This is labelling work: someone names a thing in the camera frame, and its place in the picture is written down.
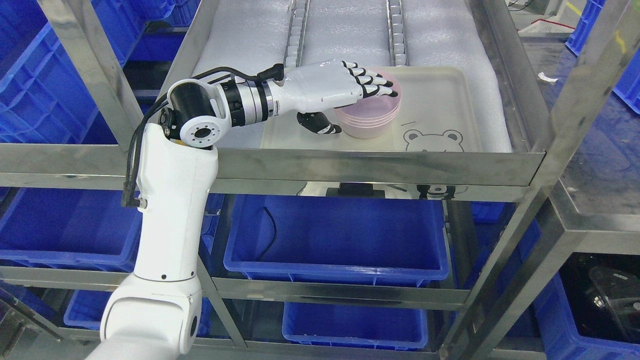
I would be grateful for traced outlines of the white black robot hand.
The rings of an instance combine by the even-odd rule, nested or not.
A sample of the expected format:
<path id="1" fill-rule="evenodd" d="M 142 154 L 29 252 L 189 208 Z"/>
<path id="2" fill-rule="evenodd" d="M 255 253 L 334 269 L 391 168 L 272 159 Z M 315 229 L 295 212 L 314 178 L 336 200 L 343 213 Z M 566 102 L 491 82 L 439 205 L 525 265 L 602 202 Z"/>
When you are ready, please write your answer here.
<path id="1" fill-rule="evenodd" d="M 323 114 L 330 109 L 354 105 L 371 97 L 397 97 L 393 82 L 374 70 L 343 60 L 332 59 L 287 71 L 279 82 L 268 80 L 272 98 L 269 117 L 297 112 L 302 127 L 318 135 L 342 132 Z"/>

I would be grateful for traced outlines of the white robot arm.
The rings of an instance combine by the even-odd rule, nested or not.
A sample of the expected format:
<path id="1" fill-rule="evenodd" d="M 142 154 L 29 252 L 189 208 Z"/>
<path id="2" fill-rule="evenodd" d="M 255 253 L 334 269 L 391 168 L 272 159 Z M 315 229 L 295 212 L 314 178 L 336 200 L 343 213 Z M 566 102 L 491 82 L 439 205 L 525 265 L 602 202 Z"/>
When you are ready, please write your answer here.
<path id="1" fill-rule="evenodd" d="M 217 142 L 232 127 L 398 95 L 390 80 L 356 63 L 333 60 L 311 73 L 329 83 L 306 99 L 304 77 L 288 76 L 281 63 L 257 75 L 220 66 L 178 80 L 146 112 L 131 138 L 122 198 L 142 214 L 137 258 L 107 302 L 89 360 L 176 360 L 191 349 L 202 309 L 202 218 Z"/>

